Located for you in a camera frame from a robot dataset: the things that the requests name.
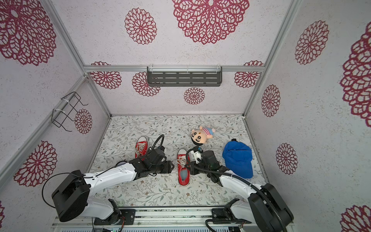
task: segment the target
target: white shoelace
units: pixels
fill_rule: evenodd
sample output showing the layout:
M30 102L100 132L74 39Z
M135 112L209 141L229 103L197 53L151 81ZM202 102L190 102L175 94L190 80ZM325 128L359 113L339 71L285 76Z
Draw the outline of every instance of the white shoelace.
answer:
M145 147L145 144L140 143L140 144L138 144L138 147L135 148L135 150L136 150L136 152L141 152L141 151L143 151L144 147Z
M177 159L177 163L184 167L187 164L186 156L181 156Z

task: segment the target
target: plush doll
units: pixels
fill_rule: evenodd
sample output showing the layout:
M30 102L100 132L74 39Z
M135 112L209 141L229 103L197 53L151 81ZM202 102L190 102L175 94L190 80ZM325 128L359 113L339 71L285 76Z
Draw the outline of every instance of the plush doll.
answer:
M198 130L192 130L191 132L191 139L192 142L197 145L201 146L202 144L206 143L208 138L212 138L215 129L211 129L210 126L201 127Z

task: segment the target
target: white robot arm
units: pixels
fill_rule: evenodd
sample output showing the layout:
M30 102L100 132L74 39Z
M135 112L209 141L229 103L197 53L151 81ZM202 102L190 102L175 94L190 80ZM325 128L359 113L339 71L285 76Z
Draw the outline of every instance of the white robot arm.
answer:
M129 162L118 163L116 166L101 172L82 174L79 170L70 175L53 192L52 199L57 210L59 220L67 222L77 216L96 217L104 224L117 223L121 211L112 199L102 200L93 195L99 190L119 183L133 181L147 177L150 173L171 173L174 165L166 161L164 147L152 149L145 155ZM190 162L189 154L195 161ZM205 173L215 183L231 189L245 201L234 199L225 205L223 210L213 212L213 219L217 222L247 222L256 223L263 232L285 231L293 215L277 190L270 184L261 186L251 184L235 175L216 160L213 151L203 152L195 147L187 152L186 168L191 175Z
M52 199L59 220L67 222L77 216L96 217L105 225L119 221L121 211L111 200L92 197L94 193L119 183L147 177L151 173L171 173L174 165L166 161L164 147L152 149L144 156L124 161L106 171L82 174L80 170L71 172L53 192Z
M193 155L195 161L189 161L189 154ZM213 219L206 222L237 222L243 219L256 223L262 232L278 232L286 231L286 226L293 221L292 212L273 185L267 183L262 186L248 182L227 167L221 166L213 151L202 151L201 148L194 147L187 151L185 159L185 167L190 170L191 175L205 173L214 183L236 192L247 201L233 199L222 211L215 209Z

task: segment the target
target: red mandala print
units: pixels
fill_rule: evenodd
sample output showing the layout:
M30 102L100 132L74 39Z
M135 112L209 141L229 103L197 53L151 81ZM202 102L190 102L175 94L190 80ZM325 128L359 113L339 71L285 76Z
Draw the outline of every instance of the red mandala print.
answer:
M143 9L132 9L125 18L126 32L138 44L149 44L157 35L156 23Z
M160 91L160 87L151 87L147 83L147 73L139 72L131 80L132 85L139 94L143 96L154 96Z
M370 232L371 231L371 209L364 206L347 208L341 214L341 232Z
M109 65L106 62L94 62L92 65ZM106 88L115 89L121 85L121 76L119 72L91 72L95 83Z
M262 97L262 109L265 116L272 117L277 113L280 99L277 86L270 85L265 89Z
M189 88L184 92L184 100L191 104L197 105L205 99L205 92L200 88Z
M321 20L305 29L295 48L297 62L306 65L314 61L325 48L328 33L328 25Z
M37 0L0 1L0 50L5 58L36 66L53 56L56 34Z
M264 65L261 61L250 61L245 63L247 66L262 66ZM234 75L234 82L242 88L248 88L255 85L256 80L259 77L258 72L237 72Z
M56 163L57 153L53 145L41 141L13 178L19 185L35 187L53 174Z
M242 22L248 0L173 0L174 16L186 37L202 44L225 39Z
M349 59L343 64L343 100L352 107L351 113L358 115L371 127L371 22L361 39L351 47Z
M92 128L92 116L86 109L81 109L76 113L75 126L81 134L87 134Z
M290 144L281 144L276 151L276 161L279 169L286 174L292 174L298 167L298 157Z
M0 229L1 229L1 223L3 222L3 219L5 218L4 209L5 208L1 205L1 201L0 201Z

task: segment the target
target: red sneaker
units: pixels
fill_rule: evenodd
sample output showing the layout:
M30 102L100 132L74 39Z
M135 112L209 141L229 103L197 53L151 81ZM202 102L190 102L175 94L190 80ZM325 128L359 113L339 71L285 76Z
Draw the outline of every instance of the red sneaker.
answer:
M141 136L137 144L135 145L135 157L138 158L140 156L144 156L147 154L148 150L148 139L145 136Z
M184 166L187 164L186 161L187 150L184 148L179 149L177 154L177 163L178 163L178 181L182 186L186 186L189 183L189 170Z

